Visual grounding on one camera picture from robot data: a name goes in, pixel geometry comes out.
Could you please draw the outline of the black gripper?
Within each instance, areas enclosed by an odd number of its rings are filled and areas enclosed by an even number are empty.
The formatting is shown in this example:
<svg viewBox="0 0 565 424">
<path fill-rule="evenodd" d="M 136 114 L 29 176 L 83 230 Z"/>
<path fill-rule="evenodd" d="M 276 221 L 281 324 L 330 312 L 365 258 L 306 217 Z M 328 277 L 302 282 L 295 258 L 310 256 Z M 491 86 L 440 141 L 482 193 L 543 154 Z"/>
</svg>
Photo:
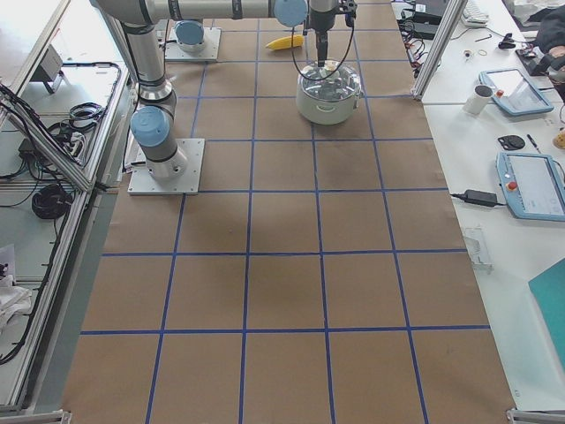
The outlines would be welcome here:
<svg viewBox="0 0 565 424">
<path fill-rule="evenodd" d="M 308 26 L 316 34 L 318 67 L 323 67 L 328 58 L 328 32 L 335 25 L 335 17 L 310 17 Z"/>
</svg>

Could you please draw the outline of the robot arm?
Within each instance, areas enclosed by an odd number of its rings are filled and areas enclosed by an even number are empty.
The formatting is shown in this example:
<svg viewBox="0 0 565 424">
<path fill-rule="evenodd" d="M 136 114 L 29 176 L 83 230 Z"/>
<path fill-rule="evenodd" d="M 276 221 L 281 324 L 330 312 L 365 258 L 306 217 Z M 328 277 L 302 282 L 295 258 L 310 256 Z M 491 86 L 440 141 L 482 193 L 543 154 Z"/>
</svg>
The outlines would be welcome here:
<svg viewBox="0 0 565 424">
<path fill-rule="evenodd" d="M 196 54 L 204 49 L 204 27 L 197 20 L 180 20 L 173 26 L 174 39 L 168 44 L 177 45 L 183 52 Z"/>
<path fill-rule="evenodd" d="M 145 156 L 145 175 L 156 183 L 179 180 L 189 167 L 186 145 L 171 134 L 176 94 L 165 75 L 169 60 L 208 61 L 218 56 L 221 31 L 205 19 L 276 19 L 316 35 L 317 63 L 328 57 L 328 32 L 339 14 L 354 20 L 344 1 L 95 1 L 138 81 L 140 109 L 130 129 Z"/>
</svg>

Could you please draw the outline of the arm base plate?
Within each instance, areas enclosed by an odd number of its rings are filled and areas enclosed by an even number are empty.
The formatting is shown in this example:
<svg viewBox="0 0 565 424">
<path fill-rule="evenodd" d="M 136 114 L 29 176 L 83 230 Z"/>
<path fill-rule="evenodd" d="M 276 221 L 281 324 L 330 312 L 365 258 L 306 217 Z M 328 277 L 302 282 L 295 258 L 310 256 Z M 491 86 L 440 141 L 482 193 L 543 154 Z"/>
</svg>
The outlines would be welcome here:
<svg viewBox="0 0 565 424">
<path fill-rule="evenodd" d="M 186 44 L 178 41 L 176 29 L 168 36 L 165 60 L 168 62 L 216 62 L 219 54 L 222 30 L 219 27 L 204 27 L 202 43 Z"/>
<path fill-rule="evenodd" d="M 204 139 L 176 139 L 177 152 L 168 161 L 147 161 L 141 148 L 132 167 L 128 193 L 132 195 L 172 195 L 199 192 L 205 151 Z"/>
</svg>

